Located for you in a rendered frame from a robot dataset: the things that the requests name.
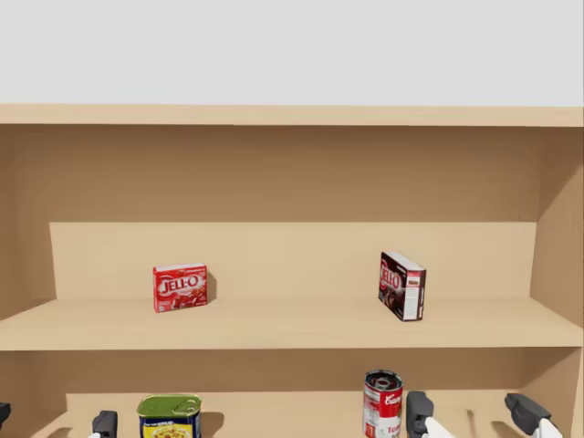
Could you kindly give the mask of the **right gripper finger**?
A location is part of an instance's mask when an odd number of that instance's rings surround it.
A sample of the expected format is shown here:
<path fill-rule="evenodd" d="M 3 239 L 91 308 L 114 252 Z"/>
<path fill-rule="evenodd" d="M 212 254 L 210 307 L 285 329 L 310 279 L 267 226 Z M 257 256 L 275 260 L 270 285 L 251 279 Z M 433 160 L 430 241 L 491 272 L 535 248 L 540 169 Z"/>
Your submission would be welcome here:
<path fill-rule="evenodd" d="M 552 414 L 526 395 L 508 393 L 505 404 L 515 426 L 529 438 L 560 438 Z"/>
<path fill-rule="evenodd" d="M 434 405 L 424 391 L 409 391 L 406 397 L 408 438 L 450 438 L 450 433 L 433 418 Z"/>

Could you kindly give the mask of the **pale wooden shelf unit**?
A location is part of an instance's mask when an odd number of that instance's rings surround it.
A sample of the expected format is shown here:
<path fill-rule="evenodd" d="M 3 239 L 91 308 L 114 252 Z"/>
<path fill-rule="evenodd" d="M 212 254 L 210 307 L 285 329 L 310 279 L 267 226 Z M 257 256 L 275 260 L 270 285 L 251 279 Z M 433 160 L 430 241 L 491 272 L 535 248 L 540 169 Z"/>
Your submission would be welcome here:
<path fill-rule="evenodd" d="M 203 438 L 364 438 L 372 369 L 460 437 L 520 438 L 517 391 L 584 438 L 583 204 L 584 107 L 0 104 L 0 438 L 177 392 Z M 157 313 L 195 263 L 208 304 Z"/>

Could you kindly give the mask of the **red and white can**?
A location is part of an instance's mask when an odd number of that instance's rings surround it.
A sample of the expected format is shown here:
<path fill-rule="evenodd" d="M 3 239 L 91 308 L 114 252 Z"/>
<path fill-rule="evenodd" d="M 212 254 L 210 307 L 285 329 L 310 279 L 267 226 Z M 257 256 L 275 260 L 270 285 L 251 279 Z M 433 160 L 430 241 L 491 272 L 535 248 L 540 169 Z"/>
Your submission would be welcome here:
<path fill-rule="evenodd" d="M 403 381 L 395 372 L 366 373 L 363 392 L 363 432 L 367 438 L 399 438 Z"/>

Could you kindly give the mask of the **green and blue rectangular can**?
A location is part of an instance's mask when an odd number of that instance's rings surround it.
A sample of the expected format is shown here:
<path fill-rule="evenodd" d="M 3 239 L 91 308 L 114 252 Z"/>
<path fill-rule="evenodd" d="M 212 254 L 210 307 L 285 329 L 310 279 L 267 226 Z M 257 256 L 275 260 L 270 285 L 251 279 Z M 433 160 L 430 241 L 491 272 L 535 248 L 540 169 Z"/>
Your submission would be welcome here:
<path fill-rule="evenodd" d="M 137 413 L 141 438 L 202 438 L 202 398 L 196 394 L 153 394 Z"/>

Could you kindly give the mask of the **dark brown and white carton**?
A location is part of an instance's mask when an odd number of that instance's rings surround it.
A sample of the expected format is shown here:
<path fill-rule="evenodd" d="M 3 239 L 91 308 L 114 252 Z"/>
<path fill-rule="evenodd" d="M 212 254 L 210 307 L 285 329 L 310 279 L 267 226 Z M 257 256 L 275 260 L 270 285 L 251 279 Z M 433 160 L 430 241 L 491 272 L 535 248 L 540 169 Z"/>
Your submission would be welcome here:
<path fill-rule="evenodd" d="M 396 252 L 381 253 L 379 300 L 401 321 L 423 318 L 424 267 Z"/>

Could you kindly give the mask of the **red carton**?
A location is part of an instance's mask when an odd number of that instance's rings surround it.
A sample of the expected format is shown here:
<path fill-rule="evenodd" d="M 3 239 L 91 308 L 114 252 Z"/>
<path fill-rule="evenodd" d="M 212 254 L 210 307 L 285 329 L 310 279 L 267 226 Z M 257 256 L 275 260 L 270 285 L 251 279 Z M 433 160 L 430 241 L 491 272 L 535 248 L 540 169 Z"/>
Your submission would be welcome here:
<path fill-rule="evenodd" d="M 206 264 L 156 266 L 152 275 L 153 306 L 157 313 L 208 304 Z"/>

